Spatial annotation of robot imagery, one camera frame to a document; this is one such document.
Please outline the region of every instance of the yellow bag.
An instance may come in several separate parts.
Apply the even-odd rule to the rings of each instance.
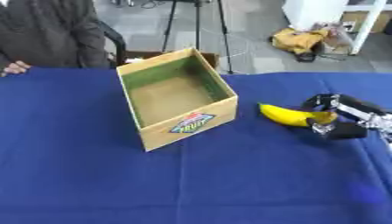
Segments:
[[[327,29],[299,32],[291,28],[279,31],[272,37],[272,45],[276,48],[295,53],[311,53],[312,48],[328,36]]]

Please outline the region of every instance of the robotic arm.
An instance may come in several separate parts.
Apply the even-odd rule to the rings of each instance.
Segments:
[[[368,135],[368,130],[378,130],[392,143],[392,114],[370,102],[359,101],[345,94],[318,94],[307,100],[302,108],[314,110],[333,110],[353,122],[332,122],[319,124],[313,119],[307,119],[311,129],[328,139],[362,138]]]

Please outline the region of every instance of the chair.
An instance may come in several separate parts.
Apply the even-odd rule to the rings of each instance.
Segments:
[[[112,65],[112,67],[124,65],[127,59],[127,44],[125,43],[123,36],[102,21],[100,21],[100,27],[105,33],[105,37],[115,44],[115,65]]]

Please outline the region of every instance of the tripod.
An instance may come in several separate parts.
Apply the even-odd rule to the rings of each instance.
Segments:
[[[221,22],[221,27],[222,27],[222,33],[223,37],[225,39],[225,47],[226,47],[226,53],[227,53],[227,63],[228,63],[228,72],[230,74],[233,74],[233,65],[231,62],[231,56],[230,56],[230,48],[228,46],[228,27],[226,26],[226,21],[225,21],[225,15],[223,11],[223,6],[222,6],[222,1],[217,0],[218,5],[219,5],[219,12],[220,12],[220,22]],[[167,42],[169,40],[171,31],[172,31],[172,23],[174,19],[174,14],[176,12],[177,8],[177,2],[178,0],[173,0],[173,4],[171,6],[171,13],[170,13],[170,18],[169,18],[169,24],[167,25],[167,29],[164,32],[164,47],[163,47],[163,52],[166,51],[167,48]],[[200,50],[200,11],[201,11],[201,6],[202,2],[201,0],[194,0],[194,6],[196,7],[196,49]]]

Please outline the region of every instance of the blue table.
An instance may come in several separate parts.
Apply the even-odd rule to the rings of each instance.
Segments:
[[[0,80],[0,223],[390,224],[377,133],[328,142],[258,115],[342,93],[392,108],[392,75],[226,76],[236,121],[146,153],[114,71],[34,68]]]

